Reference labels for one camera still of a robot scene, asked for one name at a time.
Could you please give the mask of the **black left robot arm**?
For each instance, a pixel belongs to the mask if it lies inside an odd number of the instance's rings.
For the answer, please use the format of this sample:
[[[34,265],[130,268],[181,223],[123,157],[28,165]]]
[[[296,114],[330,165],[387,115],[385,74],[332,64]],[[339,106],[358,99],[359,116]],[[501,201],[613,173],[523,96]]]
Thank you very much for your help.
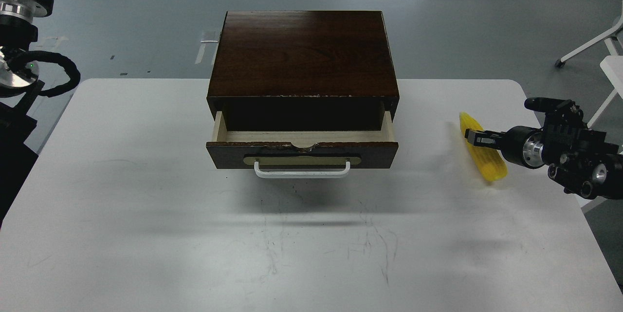
[[[0,105],[0,210],[6,217],[38,154],[25,145],[37,121],[28,111],[37,97],[55,97],[75,89],[81,81],[76,64],[68,57],[51,51],[30,50],[38,40],[35,18],[52,14],[54,0],[0,0],[1,82],[3,98],[20,95],[11,107]],[[66,83],[44,89],[39,79],[39,63],[60,66],[68,77]]]

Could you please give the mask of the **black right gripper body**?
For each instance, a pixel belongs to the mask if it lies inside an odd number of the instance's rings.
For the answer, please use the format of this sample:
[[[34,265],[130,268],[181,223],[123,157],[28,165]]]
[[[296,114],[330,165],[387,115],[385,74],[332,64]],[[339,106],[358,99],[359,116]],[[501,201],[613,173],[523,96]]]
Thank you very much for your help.
[[[617,154],[619,146],[605,141],[606,133],[587,127],[584,113],[572,100],[532,97],[524,101],[528,110],[542,112],[542,128],[516,126],[503,133],[501,154],[510,163],[536,169],[570,159]]]

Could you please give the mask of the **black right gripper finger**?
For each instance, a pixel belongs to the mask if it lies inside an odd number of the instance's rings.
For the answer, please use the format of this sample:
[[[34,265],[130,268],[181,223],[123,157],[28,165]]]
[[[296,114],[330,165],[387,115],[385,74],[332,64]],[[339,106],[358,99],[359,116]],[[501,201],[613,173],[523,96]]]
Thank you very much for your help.
[[[504,132],[468,128],[465,130],[464,137],[467,143],[474,147],[501,149]]]

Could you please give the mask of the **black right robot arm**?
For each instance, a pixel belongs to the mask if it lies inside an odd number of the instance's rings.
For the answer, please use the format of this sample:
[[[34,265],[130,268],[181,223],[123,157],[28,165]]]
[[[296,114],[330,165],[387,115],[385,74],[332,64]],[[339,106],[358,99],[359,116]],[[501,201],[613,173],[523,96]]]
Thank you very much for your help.
[[[605,141],[605,132],[588,127],[574,101],[534,97],[526,99],[524,106],[545,114],[542,128],[484,130],[470,115],[460,113],[461,132],[484,179],[505,177],[505,162],[529,169],[547,166],[548,177],[566,194],[588,200],[622,198],[619,147]]]

